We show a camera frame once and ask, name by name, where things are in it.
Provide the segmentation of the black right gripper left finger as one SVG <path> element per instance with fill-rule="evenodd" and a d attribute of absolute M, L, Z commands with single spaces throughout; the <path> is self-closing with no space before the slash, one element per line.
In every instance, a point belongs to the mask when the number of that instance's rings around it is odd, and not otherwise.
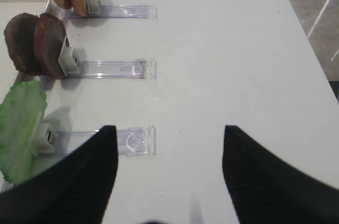
<path fill-rule="evenodd" d="M 104 126 L 60 162 L 2 193 L 1 223 L 101 223 L 117 170 L 117 130 Z"/>

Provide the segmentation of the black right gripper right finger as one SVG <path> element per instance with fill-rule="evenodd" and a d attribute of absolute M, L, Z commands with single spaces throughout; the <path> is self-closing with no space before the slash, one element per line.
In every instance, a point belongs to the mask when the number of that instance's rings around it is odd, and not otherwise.
<path fill-rule="evenodd" d="M 338 223 L 338 190 L 226 126 L 222 172 L 240 223 Z"/>

